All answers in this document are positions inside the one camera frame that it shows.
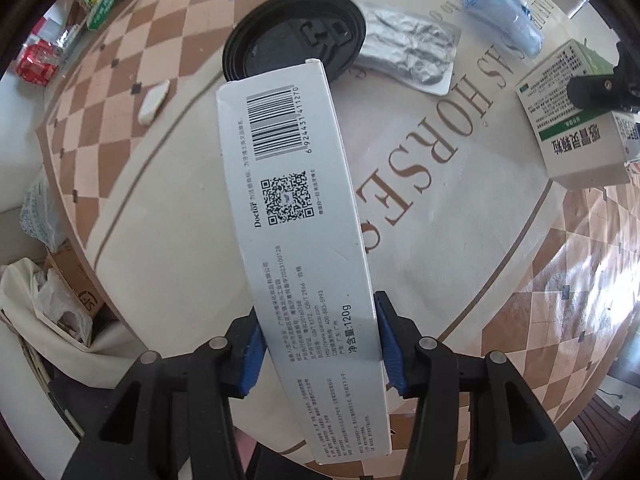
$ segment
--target black plastic cup lid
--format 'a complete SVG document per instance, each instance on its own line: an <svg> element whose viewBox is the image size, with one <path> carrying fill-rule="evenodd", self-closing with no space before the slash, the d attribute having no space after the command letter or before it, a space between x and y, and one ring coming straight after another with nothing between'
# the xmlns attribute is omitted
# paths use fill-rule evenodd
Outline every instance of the black plastic cup lid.
<svg viewBox="0 0 640 480"><path fill-rule="evenodd" d="M268 0L229 35L222 70L234 81L315 58L333 81L358 57L365 34L351 0Z"/></svg>

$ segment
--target white eraser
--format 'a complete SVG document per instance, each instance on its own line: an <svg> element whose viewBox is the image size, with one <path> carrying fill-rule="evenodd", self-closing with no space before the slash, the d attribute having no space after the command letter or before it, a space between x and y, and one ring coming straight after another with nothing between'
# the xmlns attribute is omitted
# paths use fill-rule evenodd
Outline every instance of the white eraser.
<svg viewBox="0 0 640 480"><path fill-rule="evenodd" d="M146 93L145 100L142 101L142 106L138 112L138 122L143 126L149 126L156 114L158 108L169 93L169 80L165 79L161 83L154 86L149 92Z"/></svg>

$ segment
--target checkered tablecloth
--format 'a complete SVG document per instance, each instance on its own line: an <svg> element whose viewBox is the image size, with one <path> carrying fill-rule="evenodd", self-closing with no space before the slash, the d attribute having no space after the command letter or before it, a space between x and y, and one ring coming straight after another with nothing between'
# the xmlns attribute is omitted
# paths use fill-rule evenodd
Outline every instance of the checkered tablecloth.
<svg viewBox="0 0 640 480"><path fill-rule="evenodd" d="M137 120L146 92L168 79L170 100L263 1L129 0L70 72L46 119L43 156L83 246L146 133ZM590 380L600 380L598 365L634 306L620 291L637 283L638 184L568 193L518 289L466 349L476 356L505 352L553 420ZM391 456L308 466L343 478L396 478L414 413L408 402L390 415ZM466 478L468 431L468 397L461 396L458 480Z"/></svg>
<svg viewBox="0 0 640 480"><path fill-rule="evenodd" d="M146 92L168 79L168 102L263 1L131 0L71 72L47 121L46 155L83 246L146 133Z"/></svg>
<svg viewBox="0 0 640 480"><path fill-rule="evenodd" d="M624 339L625 320L635 305L640 181L633 180L628 186L567 193L562 214L517 290L465 351L474 356L505 352L556 423L568 409L577 414L584 407L572 403L590 380L600 384L618 350L610 345L616 334ZM606 353L609 360L599 367ZM464 480L468 470L468 405L468 394L461 394L455 480ZM389 416L391 456L307 465L336 477L397 479L416 407L410 400Z"/></svg>

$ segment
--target cardboard box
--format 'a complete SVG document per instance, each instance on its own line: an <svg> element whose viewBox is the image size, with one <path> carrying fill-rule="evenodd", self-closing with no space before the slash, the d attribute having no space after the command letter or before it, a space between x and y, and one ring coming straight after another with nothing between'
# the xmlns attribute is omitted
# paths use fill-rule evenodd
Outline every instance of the cardboard box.
<svg viewBox="0 0 640 480"><path fill-rule="evenodd" d="M71 243L67 240L56 253L49 253L45 262L45 271L53 267L57 270L62 282L78 298L79 303L95 317L104 306L104 300L93 282L84 272L82 264Z"/></svg>
<svg viewBox="0 0 640 480"><path fill-rule="evenodd" d="M255 311L319 463L391 453L369 269L322 63L222 85L220 145Z"/></svg>
<svg viewBox="0 0 640 480"><path fill-rule="evenodd" d="M570 40L516 86L549 178L569 190L628 184L625 165L640 158L632 114L578 110L566 95L570 78L606 74L610 63Z"/></svg>

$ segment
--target round table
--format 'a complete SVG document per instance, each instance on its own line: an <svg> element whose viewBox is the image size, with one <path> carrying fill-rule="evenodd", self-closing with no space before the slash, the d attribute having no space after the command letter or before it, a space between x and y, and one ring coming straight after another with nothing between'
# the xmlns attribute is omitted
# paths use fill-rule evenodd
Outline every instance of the round table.
<svg viewBox="0 0 640 480"><path fill-rule="evenodd" d="M265 0L128 0L70 71L39 130L44 163L90 276L163 356L190 352L250 309L220 155L220 47ZM562 428L624 339L637 288L638 182L565 193L546 176L514 85L570 37L549 0L537 60L467 16L458 0L357 0L461 27L441 98L352 68L332 84L372 285L425 335L458 352L500 349ZM149 128L145 93L171 82ZM388 392L394 452L313 461L270 359L232 402L234 423L327 475L398 476L415 403ZM468 398L456 477L466 477Z"/></svg>

